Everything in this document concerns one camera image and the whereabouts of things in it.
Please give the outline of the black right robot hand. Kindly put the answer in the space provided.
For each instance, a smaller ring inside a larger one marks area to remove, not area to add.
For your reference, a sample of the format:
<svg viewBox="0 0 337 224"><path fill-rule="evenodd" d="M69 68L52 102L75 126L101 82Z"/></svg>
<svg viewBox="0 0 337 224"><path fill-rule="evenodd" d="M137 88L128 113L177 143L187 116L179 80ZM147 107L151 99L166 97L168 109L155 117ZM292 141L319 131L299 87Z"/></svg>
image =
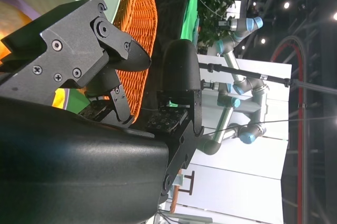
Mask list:
<svg viewBox="0 0 337 224"><path fill-rule="evenodd" d="M132 129L117 71L141 72L151 58L106 9L63 4L3 38L1 223L144 223L195 153L204 128L193 44L167 49L158 111Z"/></svg>

